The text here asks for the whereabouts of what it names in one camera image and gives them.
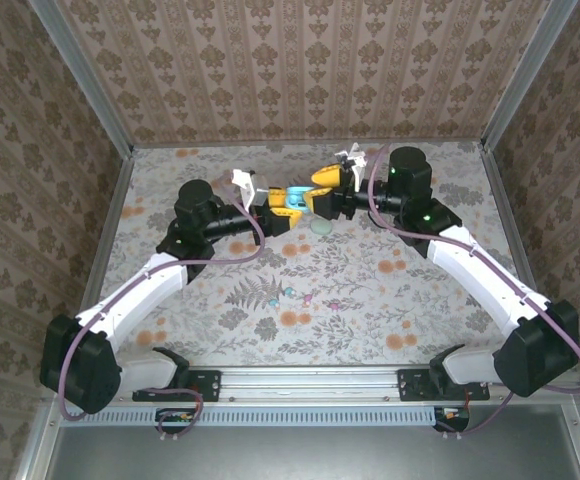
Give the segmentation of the aluminium corner post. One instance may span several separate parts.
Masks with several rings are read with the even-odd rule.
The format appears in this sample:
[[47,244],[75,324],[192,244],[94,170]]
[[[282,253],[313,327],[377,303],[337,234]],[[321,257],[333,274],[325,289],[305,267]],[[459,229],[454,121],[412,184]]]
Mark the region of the aluminium corner post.
[[503,136],[577,3],[550,0],[481,136],[485,151],[492,152]]
[[86,56],[86,50],[80,45],[56,1],[29,0],[29,3],[54,42],[121,159],[123,161],[129,160],[132,156],[133,142],[97,78],[94,66]]

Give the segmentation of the grey metal panel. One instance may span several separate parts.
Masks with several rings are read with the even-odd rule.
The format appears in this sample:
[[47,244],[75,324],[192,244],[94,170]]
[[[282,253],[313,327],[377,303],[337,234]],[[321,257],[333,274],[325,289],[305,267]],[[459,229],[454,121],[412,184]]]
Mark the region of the grey metal panel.
[[150,428],[68,428],[47,480],[580,480],[560,427],[532,438],[487,429],[205,427],[177,439]]

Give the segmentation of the black connector board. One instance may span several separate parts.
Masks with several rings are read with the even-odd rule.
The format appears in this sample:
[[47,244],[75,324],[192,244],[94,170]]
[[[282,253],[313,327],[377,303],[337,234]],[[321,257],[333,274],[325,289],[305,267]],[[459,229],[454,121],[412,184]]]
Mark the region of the black connector board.
[[200,419],[202,407],[160,409],[155,413],[155,428],[162,436],[181,436]]
[[433,428],[441,433],[463,433],[470,421],[468,406],[435,407]]

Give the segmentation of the thin aluminium wall rail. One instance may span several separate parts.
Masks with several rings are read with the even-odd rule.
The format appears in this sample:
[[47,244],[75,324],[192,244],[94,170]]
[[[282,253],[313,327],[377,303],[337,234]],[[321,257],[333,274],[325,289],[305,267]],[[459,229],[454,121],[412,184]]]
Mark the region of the thin aluminium wall rail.
[[191,149],[191,148],[230,148],[230,147],[279,147],[279,146],[307,146],[307,145],[328,145],[335,147],[350,146],[358,143],[360,146],[378,146],[383,144],[421,144],[421,143],[477,143],[481,144],[479,138],[363,138],[363,139],[290,139],[290,140],[243,140],[228,142],[171,142],[171,143],[135,143],[132,150],[143,149]]

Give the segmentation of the aluminium table edge rail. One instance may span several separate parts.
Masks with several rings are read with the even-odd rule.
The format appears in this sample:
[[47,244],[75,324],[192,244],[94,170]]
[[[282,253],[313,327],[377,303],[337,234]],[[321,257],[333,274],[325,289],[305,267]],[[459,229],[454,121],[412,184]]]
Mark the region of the aluminium table edge rail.
[[110,200],[108,213],[101,231],[97,251],[81,301],[80,310],[87,310],[95,305],[100,298],[116,231],[130,185],[133,168],[134,158],[133,154],[130,154],[128,158],[123,159],[121,162],[119,176]]
[[[480,143],[477,146],[501,218],[518,284],[524,291],[536,295],[538,293],[537,286],[494,155]],[[521,366],[524,368],[527,361],[530,361],[530,366],[549,366],[552,362],[551,357],[559,353],[559,345],[563,341],[534,310],[522,313],[521,320],[520,333],[512,333],[504,345],[493,352],[494,365],[496,367]]]

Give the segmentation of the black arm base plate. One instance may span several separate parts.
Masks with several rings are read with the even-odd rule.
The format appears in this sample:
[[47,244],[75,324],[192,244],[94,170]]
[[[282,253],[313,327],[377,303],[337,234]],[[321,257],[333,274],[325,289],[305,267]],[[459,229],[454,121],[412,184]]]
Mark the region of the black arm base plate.
[[[222,374],[219,370],[186,370],[176,373],[166,389],[187,389],[199,393],[205,402],[217,402],[221,389]],[[196,397],[187,393],[149,393],[136,391],[135,402],[193,402]]]
[[403,402],[415,401],[485,401],[490,399],[487,385],[456,384],[445,373],[429,368],[397,371],[399,397]]

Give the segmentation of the blue earbud charging case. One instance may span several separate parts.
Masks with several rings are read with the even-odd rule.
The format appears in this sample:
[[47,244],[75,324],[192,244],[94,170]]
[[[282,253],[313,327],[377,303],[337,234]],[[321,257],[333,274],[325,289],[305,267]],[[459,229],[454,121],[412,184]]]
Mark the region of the blue earbud charging case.
[[313,187],[309,186],[290,186],[285,190],[284,207],[299,211],[301,213],[311,212],[311,208],[308,206],[307,201],[304,196],[306,193],[311,192]]

